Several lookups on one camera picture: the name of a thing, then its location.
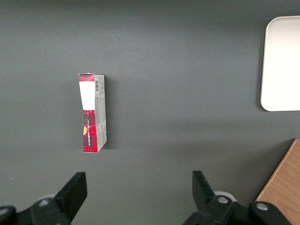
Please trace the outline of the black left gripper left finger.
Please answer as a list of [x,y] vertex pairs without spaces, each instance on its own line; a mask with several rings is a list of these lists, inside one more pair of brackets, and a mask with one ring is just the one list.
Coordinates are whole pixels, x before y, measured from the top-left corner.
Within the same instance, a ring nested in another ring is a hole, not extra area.
[[85,172],[77,172],[54,196],[45,197],[17,212],[14,206],[1,206],[2,225],[70,225],[87,197]]

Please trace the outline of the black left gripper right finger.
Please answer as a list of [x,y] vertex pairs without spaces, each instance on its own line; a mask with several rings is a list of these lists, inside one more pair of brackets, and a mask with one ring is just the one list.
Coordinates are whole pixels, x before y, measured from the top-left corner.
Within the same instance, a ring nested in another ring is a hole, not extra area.
[[243,207],[226,195],[215,194],[202,171],[193,171],[192,194],[197,207],[185,225],[289,225],[269,202],[253,201]]

